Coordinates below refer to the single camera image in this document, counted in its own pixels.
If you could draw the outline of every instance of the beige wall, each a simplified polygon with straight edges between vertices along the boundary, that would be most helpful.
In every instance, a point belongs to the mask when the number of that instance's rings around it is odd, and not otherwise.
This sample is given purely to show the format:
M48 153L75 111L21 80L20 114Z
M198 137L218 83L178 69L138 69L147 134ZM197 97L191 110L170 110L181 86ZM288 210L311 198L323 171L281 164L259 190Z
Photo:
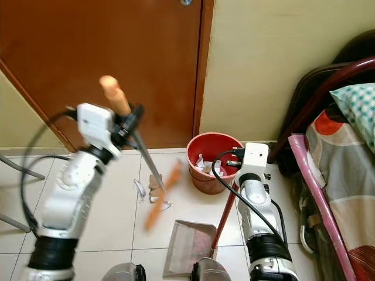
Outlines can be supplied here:
M43 124L38 114L0 72L0 149L24 148ZM36 146L46 149L63 147L50 130Z
M216 0L200 131L276 140L309 70L375 29L374 0Z

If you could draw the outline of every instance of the red trash bin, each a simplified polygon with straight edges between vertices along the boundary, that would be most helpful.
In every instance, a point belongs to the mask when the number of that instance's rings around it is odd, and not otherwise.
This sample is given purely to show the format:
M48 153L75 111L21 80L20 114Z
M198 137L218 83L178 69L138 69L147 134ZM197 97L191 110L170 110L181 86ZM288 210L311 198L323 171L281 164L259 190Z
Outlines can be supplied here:
M203 155L204 161L212 162L221 152L230 150L233 147L242 148L243 146L237 139L223 133L203 133L189 142L186 148L186 157L189 162L189 171L192 176L192 181L197 189L206 194L218 194L225 189L215 176L203 173L197 170L195 166L199 154ZM223 172L222 179L230 184L238 169L225 166L225 163L227 160L236 161L237 158L231 154L227 154L222 156L220 160L220 171Z

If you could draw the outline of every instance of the cable connector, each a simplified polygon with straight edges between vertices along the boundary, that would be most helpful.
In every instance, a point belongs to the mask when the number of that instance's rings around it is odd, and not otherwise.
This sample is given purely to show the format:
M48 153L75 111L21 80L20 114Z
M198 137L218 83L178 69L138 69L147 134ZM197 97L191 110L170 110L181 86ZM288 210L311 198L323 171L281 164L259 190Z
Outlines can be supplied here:
M70 117L71 119L78 121L78 113L77 109L73 107L66 107L67 111L65 112L65 115Z
M239 162L242 162L245 157L245 149L244 148L234 148L233 154L237 156Z
M242 166L242 162L228 160L226 166L240 168Z

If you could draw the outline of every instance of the pillow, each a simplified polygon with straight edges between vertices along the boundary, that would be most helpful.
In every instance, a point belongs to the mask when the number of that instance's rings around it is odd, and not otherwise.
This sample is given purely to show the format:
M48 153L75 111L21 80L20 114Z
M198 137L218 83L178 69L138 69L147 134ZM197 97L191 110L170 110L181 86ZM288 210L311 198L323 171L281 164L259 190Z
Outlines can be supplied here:
M375 153L375 83L346 86L330 94L343 115Z

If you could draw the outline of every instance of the wooden door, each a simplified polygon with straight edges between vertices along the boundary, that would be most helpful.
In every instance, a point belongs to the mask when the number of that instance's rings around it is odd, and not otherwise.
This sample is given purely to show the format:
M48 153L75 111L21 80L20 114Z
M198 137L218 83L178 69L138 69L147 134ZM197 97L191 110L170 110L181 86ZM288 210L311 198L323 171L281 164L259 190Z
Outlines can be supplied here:
M43 119L89 102L108 106L100 76L145 107L150 148L186 146L193 114L201 0L0 0L1 66ZM82 145L69 120L54 128Z

